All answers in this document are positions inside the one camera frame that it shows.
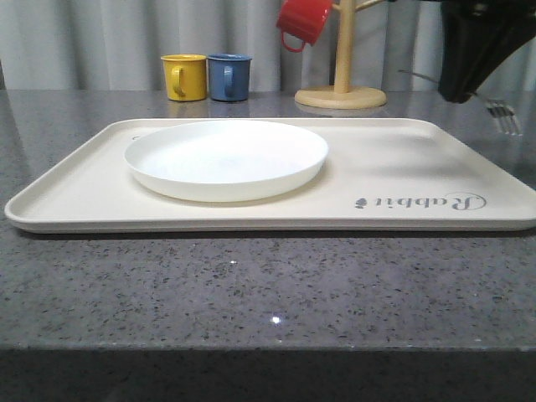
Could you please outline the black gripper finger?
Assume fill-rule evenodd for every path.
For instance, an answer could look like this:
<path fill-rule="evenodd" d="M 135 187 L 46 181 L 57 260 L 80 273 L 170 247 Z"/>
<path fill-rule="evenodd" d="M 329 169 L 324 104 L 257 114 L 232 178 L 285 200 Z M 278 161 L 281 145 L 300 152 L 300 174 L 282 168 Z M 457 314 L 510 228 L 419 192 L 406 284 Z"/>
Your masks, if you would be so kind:
<path fill-rule="evenodd" d="M 438 90 L 464 103 L 511 54 L 535 37 L 534 1 L 443 1 Z"/>

